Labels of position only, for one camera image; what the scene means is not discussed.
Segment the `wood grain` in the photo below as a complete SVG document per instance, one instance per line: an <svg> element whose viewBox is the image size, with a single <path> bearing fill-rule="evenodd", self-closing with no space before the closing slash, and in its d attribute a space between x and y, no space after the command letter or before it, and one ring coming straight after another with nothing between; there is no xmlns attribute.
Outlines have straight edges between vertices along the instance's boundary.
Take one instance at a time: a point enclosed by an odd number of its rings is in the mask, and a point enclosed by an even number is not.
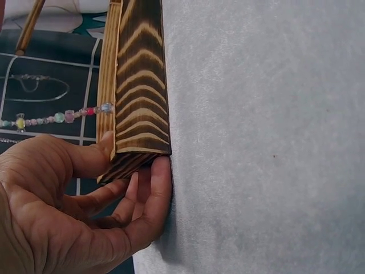
<svg viewBox="0 0 365 274"><path fill-rule="evenodd" d="M33 8L27 17L25 25L23 26L21 36L19 37L17 47L15 49L15 54L24 55L45 1L46 0L35 0Z"/></svg>
<svg viewBox="0 0 365 274"><path fill-rule="evenodd" d="M121 18L121 0L112 0L109 4L104 31L102 54L100 60L98 82L98 106L105 102L115 104L116 86L116 54ZM114 116L100 114L96 117L96 140L102 138L105 132L114 130Z"/></svg>
<svg viewBox="0 0 365 274"><path fill-rule="evenodd" d="M123 1L116 60L115 155L101 183L171 154L160 0Z"/></svg>

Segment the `light gray fabric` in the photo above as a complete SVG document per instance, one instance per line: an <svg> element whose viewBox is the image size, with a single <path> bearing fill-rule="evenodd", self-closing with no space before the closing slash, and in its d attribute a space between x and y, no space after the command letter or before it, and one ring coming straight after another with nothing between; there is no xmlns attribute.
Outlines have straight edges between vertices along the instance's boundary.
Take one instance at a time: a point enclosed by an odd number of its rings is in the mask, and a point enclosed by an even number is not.
<svg viewBox="0 0 365 274"><path fill-rule="evenodd" d="M365 1L163 5L175 199L136 274L364 274Z"/></svg>

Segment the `wooden block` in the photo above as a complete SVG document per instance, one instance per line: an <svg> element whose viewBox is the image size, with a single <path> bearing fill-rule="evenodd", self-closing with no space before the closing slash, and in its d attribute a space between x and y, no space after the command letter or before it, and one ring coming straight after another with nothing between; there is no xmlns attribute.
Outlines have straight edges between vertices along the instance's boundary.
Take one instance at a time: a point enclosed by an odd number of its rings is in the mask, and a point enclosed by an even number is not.
<svg viewBox="0 0 365 274"><path fill-rule="evenodd" d="M15 49L15 54L20 56L24 55L45 1L46 0L35 0L33 8L27 17L27 21L21 32L21 36L19 37L17 48Z"/></svg>
<svg viewBox="0 0 365 274"><path fill-rule="evenodd" d="M114 89L115 152L100 183L171 154L160 0L124 0Z"/></svg>

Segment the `hand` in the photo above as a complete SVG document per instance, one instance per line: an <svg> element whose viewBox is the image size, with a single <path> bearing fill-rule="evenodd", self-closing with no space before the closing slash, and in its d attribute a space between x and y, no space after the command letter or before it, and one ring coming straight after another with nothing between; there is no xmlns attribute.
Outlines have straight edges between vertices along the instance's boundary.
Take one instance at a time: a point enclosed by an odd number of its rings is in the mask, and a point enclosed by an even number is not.
<svg viewBox="0 0 365 274"><path fill-rule="evenodd" d="M89 147L42 135L0 156L0 273L107 273L161 235L172 191L168 158L130 182L64 194L72 177L106 171L112 144L110 133ZM111 216L91 219L124 194Z"/></svg>

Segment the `colorful beads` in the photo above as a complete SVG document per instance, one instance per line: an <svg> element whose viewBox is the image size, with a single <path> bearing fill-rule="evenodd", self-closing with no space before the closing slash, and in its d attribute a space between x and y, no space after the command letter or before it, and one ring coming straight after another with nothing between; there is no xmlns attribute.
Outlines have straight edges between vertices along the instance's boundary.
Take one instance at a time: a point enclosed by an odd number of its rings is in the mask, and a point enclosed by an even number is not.
<svg viewBox="0 0 365 274"><path fill-rule="evenodd" d="M64 114L61 113L61 112L57 112L55 114L55 122L58 123L58 124L61 124L64 122Z"/></svg>
<svg viewBox="0 0 365 274"><path fill-rule="evenodd" d="M87 116L93 116L94 115L94 108L90 107L86 109L86 115Z"/></svg>
<svg viewBox="0 0 365 274"><path fill-rule="evenodd" d="M113 104L112 103L104 103L100 106L102 112L106 114L113 113Z"/></svg>
<svg viewBox="0 0 365 274"><path fill-rule="evenodd" d="M53 116L49 116L47 118L47 120L48 120L49 123L54 123L55 122L55 118Z"/></svg>
<svg viewBox="0 0 365 274"><path fill-rule="evenodd" d="M17 126L19 132L24 132L25 130L24 113L20 113L17 115L17 120L15 121L15 125Z"/></svg>
<svg viewBox="0 0 365 274"><path fill-rule="evenodd" d="M3 127L9 127L9 126L11 126L11 122L9 122L9 121L2 121L2 126Z"/></svg>
<svg viewBox="0 0 365 274"><path fill-rule="evenodd" d="M54 116L38 119L24 119L24 114L18 114L15 121L0 120L0 127L16 126L19 132L24 132L25 127L37 126L49 123L73 123L76 118L83 116L92 116L99 113L113 113L114 106L112 103L102 104L100 107L82 108L79 111L66 110L64 113L57 112Z"/></svg>
<svg viewBox="0 0 365 274"><path fill-rule="evenodd" d="M67 124L73 123L75 120L75 112L73 110L66 110L64 112L64 122Z"/></svg>

